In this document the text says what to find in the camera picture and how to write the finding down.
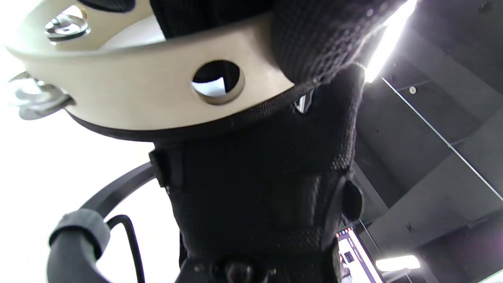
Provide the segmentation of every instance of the gray concrete ceiling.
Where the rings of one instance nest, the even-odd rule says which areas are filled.
[[[355,161],[383,251],[413,250],[503,208],[503,8],[481,14],[481,3],[423,1],[383,72],[481,176],[384,82],[365,89]]]

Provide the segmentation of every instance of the ceiling light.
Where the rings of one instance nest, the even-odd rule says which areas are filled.
[[[419,260],[413,255],[380,259],[376,261],[376,267],[381,271],[397,271],[405,268],[418,269],[421,267]]]
[[[391,55],[391,52],[402,34],[407,19],[414,12],[416,4],[417,0],[408,0],[384,22],[386,31],[384,31],[381,41],[377,45],[369,65],[365,70],[366,82],[373,82],[377,75],[379,75],[379,72],[381,72],[381,69]]]

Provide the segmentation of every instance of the screen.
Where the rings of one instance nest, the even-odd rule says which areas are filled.
[[[337,233],[342,283],[384,283],[352,228]]]

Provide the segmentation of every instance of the black cable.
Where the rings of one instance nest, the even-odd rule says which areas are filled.
[[[133,255],[134,269],[136,270],[136,279],[138,280],[138,283],[145,283],[145,274],[143,273],[140,248],[138,247],[138,241],[136,240],[136,234],[134,233],[133,223],[127,215],[116,215],[107,221],[107,225],[110,227],[110,230],[117,226],[117,224],[122,224],[124,229],[126,229],[129,247],[131,248],[131,253]]]

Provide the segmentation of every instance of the black knob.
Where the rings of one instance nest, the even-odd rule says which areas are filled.
[[[250,283],[253,277],[253,267],[244,262],[229,262],[225,267],[229,283]]]

